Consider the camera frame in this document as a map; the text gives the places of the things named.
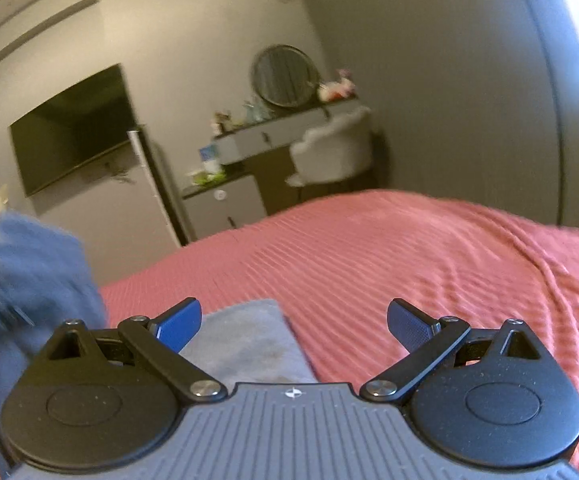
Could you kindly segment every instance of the cabinet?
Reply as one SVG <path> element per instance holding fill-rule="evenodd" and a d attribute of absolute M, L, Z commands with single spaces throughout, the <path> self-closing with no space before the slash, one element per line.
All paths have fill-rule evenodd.
<path fill-rule="evenodd" d="M 253 224 L 267 216 L 261 193 L 252 175 L 244 175 L 221 186 L 183 194 L 183 208 L 196 240 L 228 229 Z"/>
<path fill-rule="evenodd" d="M 325 124 L 326 121 L 327 118 L 321 110 L 310 110 L 302 114 L 253 126 L 251 131 L 263 139 L 267 150 L 271 150 L 287 146 L 295 140 L 301 139 L 308 128 L 320 126 Z"/>

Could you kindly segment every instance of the plush toy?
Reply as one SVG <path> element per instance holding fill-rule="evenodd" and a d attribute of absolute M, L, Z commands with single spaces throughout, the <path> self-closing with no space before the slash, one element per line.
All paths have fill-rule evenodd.
<path fill-rule="evenodd" d="M 339 99 L 349 99 L 356 95 L 356 85 L 351 80 L 351 72 L 347 69 L 338 71 L 339 81 L 322 83 L 318 88 L 318 98 L 323 103 L 331 103 Z"/>

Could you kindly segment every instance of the blue cloth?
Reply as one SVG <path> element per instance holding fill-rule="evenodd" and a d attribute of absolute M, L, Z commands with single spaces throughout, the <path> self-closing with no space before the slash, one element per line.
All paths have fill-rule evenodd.
<path fill-rule="evenodd" d="M 60 323 L 76 318 L 90 329 L 107 326 L 81 243 L 67 232 L 7 212 L 0 215 L 0 319 L 12 312 L 34 325 L 0 330 L 0 412 L 30 358 Z"/>
<path fill-rule="evenodd" d="M 180 352 L 228 390 L 242 383 L 316 383 L 307 358 L 274 300 L 254 300 L 203 316 Z"/>

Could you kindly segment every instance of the drawer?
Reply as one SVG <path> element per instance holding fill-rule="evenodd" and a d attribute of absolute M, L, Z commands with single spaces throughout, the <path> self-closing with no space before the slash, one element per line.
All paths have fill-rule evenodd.
<path fill-rule="evenodd" d="M 221 164 L 232 164 L 233 162 L 243 160 L 243 156 L 241 156 L 238 151 L 236 136 L 228 135 L 220 137 L 220 139 L 214 139 L 212 143 L 214 144 L 218 161 Z"/>
<path fill-rule="evenodd" d="M 327 121 L 323 110 L 309 110 L 302 114 L 293 115 L 277 121 L 257 126 L 263 139 L 269 139 L 272 148 L 287 146 L 303 138 L 308 128 L 321 126 Z"/>
<path fill-rule="evenodd" d="M 358 99 L 352 99 L 350 101 L 340 101 L 338 103 L 327 105 L 327 109 L 333 116 L 335 116 L 341 114 L 348 114 L 349 112 L 352 112 L 356 110 L 356 108 L 361 106 L 362 104 Z"/>
<path fill-rule="evenodd" d="M 270 148 L 260 129 L 257 127 L 247 128 L 234 135 L 236 136 L 236 146 L 241 160 L 266 152 Z"/>
<path fill-rule="evenodd" d="M 186 198 L 183 206 L 197 240 L 253 224 L 267 216 L 252 175 Z"/>

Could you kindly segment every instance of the gray towel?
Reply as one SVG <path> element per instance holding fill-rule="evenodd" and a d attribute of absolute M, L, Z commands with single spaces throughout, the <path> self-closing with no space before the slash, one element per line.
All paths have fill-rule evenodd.
<path fill-rule="evenodd" d="M 207 314 L 181 355 L 230 391 L 236 382 L 317 382 L 274 300 L 250 301 Z"/>

